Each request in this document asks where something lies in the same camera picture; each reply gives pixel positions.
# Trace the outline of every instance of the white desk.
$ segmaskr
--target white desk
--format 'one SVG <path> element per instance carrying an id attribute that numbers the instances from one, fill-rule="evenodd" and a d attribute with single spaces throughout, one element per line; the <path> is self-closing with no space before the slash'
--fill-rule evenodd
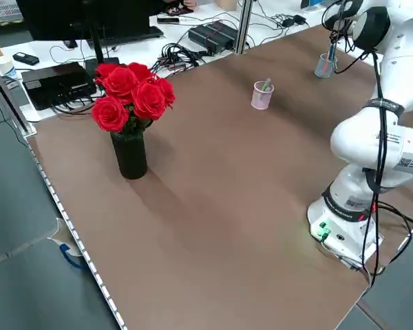
<path id="1" fill-rule="evenodd" d="M 299 9 L 299 3 L 292 3 L 291 1 L 271 1 L 271 0 L 263 0 L 262 5 L 265 10 L 267 16 L 273 16 L 275 14 L 300 14 L 303 17 L 306 17 L 308 24 L 312 27 L 315 25 L 320 24 L 321 15 L 323 10 L 318 12 L 313 12 L 307 14 L 302 12 Z M 150 18 L 150 24 L 158 26 L 163 32 L 164 36 L 160 38 L 153 38 L 145 41 L 138 41 L 133 43 L 127 43 L 119 45 L 116 48 L 116 51 L 110 52 L 110 56 L 116 56 L 120 59 L 122 63 L 130 63 L 130 62 L 138 62 L 142 64 L 146 64 L 147 66 L 151 67 L 157 57 L 159 57 L 162 47 L 165 46 L 167 43 L 176 43 L 179 41 L 181 36 L 187 33 L 188 29 L 192 27 L 192 25 L 199 25 L 203 23 L 211 22 L 213 19 L 211 17 L 215 17 L 219 15 L 214 20 L 229 20 L 224 21 L 223 23 L 233 26 L 239 25 L 239 18 L 240 18 L 240 10 L 241 7 L 237 8 L 237 11 L 228 12 L 228 14 L 223 11 L 222 8 L 219 8 L 215 4 L 208 4 L 208 5 L 201 5 L 196 8 L 193 14 L 187 15 L 187 18 L 184 18 L 181 21 L 180 25 L 158 25 L 157 24 L 157 17 L 153 16 Z M 260 10 L 260 6 L 258 3 L 254 3 L 253 12 L 262 14 Z M 275 28 L 275 25 L 269 22 L 267 19 L 264 19 L 259 16 L 253 15 L 251 17 L 251 23 L 263 23 Z M 302 26 L 294 26 L 289 29 L 288 34 L 296 33 L 298 31 L 306 29 L 307 25 Z M 280 31 L 273 31 L 272 29 L 260 25 L 251 25 L 249 28 L 248 34 L 251 38 L 255 41 L 256 45 L 259 45 L 260 42 L 265 39 L 266 37 L 270 36 L 278 36 Z M 253 42 L 250 38 L 248 38 L 248 42 L 253 47 Z M 2 49 L 2 52 L 6 55 L 13 55 L 17 52 L 24 52 L 27 54 L 32 54 L 40 59 L 40 63 L 31 67 L 28 65 L 24 65 L 23 63 L 15 63 L 15 67 L 19 69 L 40 69 L 44 67 L 51 67 L 58 65 L 59 63 L 63 63 L 71 58 L 75 59 L 75 61 L 82 63 L 83 57 L 94 56 L 94 51 L 89 47 L 86 41 L 77 41 L 78 47 L 72 50 L 66 51 L 64 44 L 60 41 L 32 41 L 30 43 L 22 43 L 19 45 L 13 45 L 10 47 L 5 47 Z M 194 42 L 190 41 L 188 37 L 184 37 L 180 42 L 181 45 L 189 48 L 193 51 L 200 51 L 204 50 L 201 46 L 195 44 Z M 204 58 L 206 62 L 214 61 L 218 58 L 222 58 L 224 56 L 228 56 L 231 52 L 223 52 L 220 55 L 214 57 L 206 57 Z M 161 76 L 167 76 L 169 72 L 162 71 L 160 72 Z M 51 109 L 46 109 L 43 111 L 37 111 L 31 104 L 23 106 L 21 108 L 24 116 L 29 121 L 37 122 L 42 119 L 46 119 L 51 116 L 55 116 L 55 113 Z"/>

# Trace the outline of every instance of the brown table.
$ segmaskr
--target brown table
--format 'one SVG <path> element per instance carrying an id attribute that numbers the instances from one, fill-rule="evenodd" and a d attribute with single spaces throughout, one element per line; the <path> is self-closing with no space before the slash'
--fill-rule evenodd
<path id="1" fill-rule="evenodd" d="M 174 77 L 178 101 L 146 132 L 137 181 L 91 119 L 37 125 L 32 148 L 130 329 L 334 329 L 358 299 L 364 277 L 319 249 L 306 207 L 345 166 L 330 134 L 374 76 L 358 63 L 316 78 L 327 46 L 316 27 Z M 275 94 L 256 111 L 266 77 Z M 413 216 L 413 186 L 385 199 Z M 381 217 L 388 260 L 405 234 Z"/>

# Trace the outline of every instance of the blue strap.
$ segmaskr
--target blue strap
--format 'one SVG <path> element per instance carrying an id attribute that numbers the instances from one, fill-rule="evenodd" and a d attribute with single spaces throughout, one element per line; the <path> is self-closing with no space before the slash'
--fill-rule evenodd
<path id="1" fill-rule="evenodd" d="M 69 256 L 69 254 L 66 252 L 66 251 L 68 251 L 68 250 L 70 250 L 70 247 L 68 247 L 66 244 L 61 244 L 60 245 L 60 251 L 61 251 L 61 253 L 63 254 L 63 256 L 65 257 L 65 259 L 72 265 L 72 266 L 74 266 L 75 268 L 78 268 L 79 270 L 85 270 L 87 267 L 84 267 L 84 266 L 82 266 L 82 265 L 79 265 L 78 263 L 76 263 L 75 261 L 73 261 L 71 258 L 70 258 L 70 256 Z"/>

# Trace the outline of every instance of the computer monitor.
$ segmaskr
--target computer monitor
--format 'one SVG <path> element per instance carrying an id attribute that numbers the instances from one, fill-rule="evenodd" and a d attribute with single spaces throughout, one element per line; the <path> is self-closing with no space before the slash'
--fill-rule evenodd
<path id="1" fill-rule="evenodd" d="M 140 40 L 163 33 L 149 25 L 150 0 L 17 0 L 20 11 L 34 40 L 70 41 L 91 39 L 96 60 L 87 60 L 86 70 L 93 74 L 103 62 L 100 40 Z"/>

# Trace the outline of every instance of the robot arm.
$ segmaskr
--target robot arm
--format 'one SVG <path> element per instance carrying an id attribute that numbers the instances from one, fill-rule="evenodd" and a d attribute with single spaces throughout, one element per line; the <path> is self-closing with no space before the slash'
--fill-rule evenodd
<path id="1" fill-rule="evenodd" d="M 357 19 L 353 37 L 365 48 L 384 55 L 380 79 L 384 100 L 377 98 L 375 88 L 365 107 L 334 130 L 332 151 L 350 164 L 308 209 L 311 234 L 321 240 L 324 228 L 325 246 L 356 260 L 356 267 L 361 267 L 362 258 L 366 261 L 372 256 L 377 243 L 372 234 L 376 225 L 371 219 L 362 256 L 374 191 L 385 193 L 413 180 L 413 129 L 399 125 L 402 113 L 413 111 L 413 9 L 374 8 L 361 9 L 365 11 Z M 386 20 L 377 17 L 383 14 Z M 386 109 L 388 150 L 381 187 L 376 187 L 380 106 Z"/>
<path id="2" fill-rule="evenodd" d="M 356 21 L 367 9 L 377 6 L 388 6 L 389 0 L 347 0 L 342 17 L 340 9 L 343 1 L 337 1 L 338 4 L 333 5 L 324 17 L 324 25 L 330 29 L 335 29 L 338 21 L 350 19 Z"/>

